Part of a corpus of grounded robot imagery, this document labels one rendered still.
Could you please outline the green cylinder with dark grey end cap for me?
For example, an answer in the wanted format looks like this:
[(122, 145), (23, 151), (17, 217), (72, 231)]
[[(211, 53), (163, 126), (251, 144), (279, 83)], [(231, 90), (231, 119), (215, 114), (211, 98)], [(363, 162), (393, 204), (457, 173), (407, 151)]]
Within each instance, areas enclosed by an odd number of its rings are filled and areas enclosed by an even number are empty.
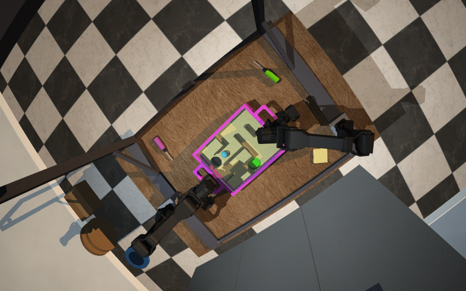
[[(262, 68), (259, 64), (257, 64), (257, 65), (260, 68)], [(279, 83), (280, 78), (278, 78), (275, 74), (273, 74), (269, 69), (262, 68), (262, 70), (267, 75), (267, 77), (271, 78), (271, 80), (273, 80), (275, 83)]]

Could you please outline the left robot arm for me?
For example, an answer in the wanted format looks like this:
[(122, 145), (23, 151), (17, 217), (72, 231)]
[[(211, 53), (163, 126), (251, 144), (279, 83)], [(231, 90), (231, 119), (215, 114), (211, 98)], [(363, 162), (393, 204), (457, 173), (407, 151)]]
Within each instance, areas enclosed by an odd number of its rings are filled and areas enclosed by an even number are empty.
[[(334, 127), (337, 136), (309, 134), (304, 129), (287, 125), (258, 128), (257, 140), (259, 144), (277, 143), (277, 148), (291, 152), (304, 147), (314, 147), (341, 150), (359, 157), (373, 154), (374, 133), (371, 130), (355, 130), (354, 121), (344, 118)], [(357, 153), (352, 150), (353, 143)]]

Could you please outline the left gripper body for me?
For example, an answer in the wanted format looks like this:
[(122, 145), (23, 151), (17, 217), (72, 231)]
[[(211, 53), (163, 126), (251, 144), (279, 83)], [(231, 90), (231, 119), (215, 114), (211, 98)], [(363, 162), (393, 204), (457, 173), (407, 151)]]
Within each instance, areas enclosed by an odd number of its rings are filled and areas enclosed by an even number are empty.
[(292, 119), (293, 122), (295, 122), (298, 118), (300, 118), (299, 112), (296, 110), (296, 108), (293, 105), (286, 107), (285, 111), (282, 114), (280, 114), (279, 118), (277, 118), (275, 121), (271, 123), (271, 125), (268, 125), (267, 127), (275, 127), (275, 128), (280, 127), (282, 125), (287, 125), (288, 123), (287, 120), (289, 120), (290, 118)]

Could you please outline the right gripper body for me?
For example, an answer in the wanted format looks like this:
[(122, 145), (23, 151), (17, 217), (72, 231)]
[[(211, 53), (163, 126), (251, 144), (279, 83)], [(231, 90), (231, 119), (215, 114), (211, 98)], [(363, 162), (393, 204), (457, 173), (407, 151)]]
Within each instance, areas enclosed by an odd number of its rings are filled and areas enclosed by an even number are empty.
[[(209, 181), (214, 185), (214, 187), (218, 186), (218, 181), (216, 181), (216, 180), (214, 179), (214, 177), (213, 177), (211, 174), (207, 174), (205, 177), (203, 177), (203, 178), (202, 178), (202, 181), (205, 180), (205, 179), (206, 179), (206, 180), (209, 180)], [(201, 181), (201, 182), (202, 182), (202, 181)], [(200, 182), (200, 183), (201, 183), (201, 182)], [(194, 188), (195, 188), (196, 186), (198, 186), (198, 184), (196, 184), (196, 185), (192, 188), (192, 190), (194, 190)]]

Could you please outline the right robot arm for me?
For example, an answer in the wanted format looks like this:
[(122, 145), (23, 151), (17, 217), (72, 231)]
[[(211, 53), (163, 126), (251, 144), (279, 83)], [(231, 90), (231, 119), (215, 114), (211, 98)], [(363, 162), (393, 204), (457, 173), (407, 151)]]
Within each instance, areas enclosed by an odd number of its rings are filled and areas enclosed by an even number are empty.
[(181, 220), (192, 217), (200, 208), (206, 211), (214, 205), (215, 199), (212, 196), (208, 197), (214, 190), (213, 184), (205, 179), (194, 191), (190, 189), (180, 196), (175, 207), (169, 203), (158, 209), (154, 225), (146, 234), (137, 236), (131, 242), (131, 248), (141, 258), (152, 255), (160, 240)]

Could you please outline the pink-handled screwdriver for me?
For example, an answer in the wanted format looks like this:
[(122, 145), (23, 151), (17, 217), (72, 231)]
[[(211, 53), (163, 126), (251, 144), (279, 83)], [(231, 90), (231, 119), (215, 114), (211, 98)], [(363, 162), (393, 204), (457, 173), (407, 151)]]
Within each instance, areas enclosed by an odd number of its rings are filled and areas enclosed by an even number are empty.
[[(161, 140), (160, 140), (157, 136), (154, 137), (153, 139), (154, 139), (154, 141), (157, 143), (158, 147), (159, 147), (162, 151), (166, 152), (166, 154), (169, 156), (169, 154), (167, 153), (166, 147), (163, 145), (163, 143), (161, 142)], [(171, 157), (171, 156), (169, 156), (169, 157)]]

